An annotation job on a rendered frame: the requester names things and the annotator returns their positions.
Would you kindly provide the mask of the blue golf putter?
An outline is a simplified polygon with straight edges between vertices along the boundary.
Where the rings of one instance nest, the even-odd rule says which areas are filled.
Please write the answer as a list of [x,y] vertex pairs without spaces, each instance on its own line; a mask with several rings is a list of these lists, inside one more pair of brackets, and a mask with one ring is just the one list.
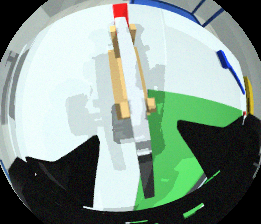
[[219,59],[220,59],[220,63],[221,63],[222,68],[225,68],[225,69],[226,69],[226,68],[229,68],[229,69],[230,69],[230,72],[231,72],[232,74],[234,74],[234,77],[236,78],[237,84],[239,84],[239,87],[240,87],[240,89],[241,89],[242,94],[245,94],[244,89],[242,89],[240,79],[237,78],[236,72],[234,71],[234,69],[232,69],[231,64],[230,64],[229,62],[227,62],[227,58],[226,58],[226,56],[225,56],[224,51],[221,51],[221,49],[220,49],[220,51],[216,51],[216,53],[217,53],[217,56],[219,56]]

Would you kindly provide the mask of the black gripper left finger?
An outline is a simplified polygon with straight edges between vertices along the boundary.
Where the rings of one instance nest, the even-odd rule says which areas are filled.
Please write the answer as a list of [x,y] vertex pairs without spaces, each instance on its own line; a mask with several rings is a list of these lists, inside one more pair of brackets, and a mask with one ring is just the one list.
[[70,196],[84,203],[84,207],[94,208],[99,149],[100,139],[92,134],[92,137],[79,144],[79,147],[72,149],[54,162],[35,159],[31,156],[25,159],[35,173],[59,184]]

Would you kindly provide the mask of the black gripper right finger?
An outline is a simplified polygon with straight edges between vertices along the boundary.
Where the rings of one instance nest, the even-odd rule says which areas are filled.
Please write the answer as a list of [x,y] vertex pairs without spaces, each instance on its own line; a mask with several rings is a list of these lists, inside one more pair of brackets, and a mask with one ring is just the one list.
[[245,114],[241,114],[226,127],[207,126],[207,124],[177,119],[176,128],[179,129],[181,137],[184,138],[192,154],[195,154],[196,161],[200,163],[207,179],[220,171],[217,167],[224,159],[235,132],[244,123],[244,117]]

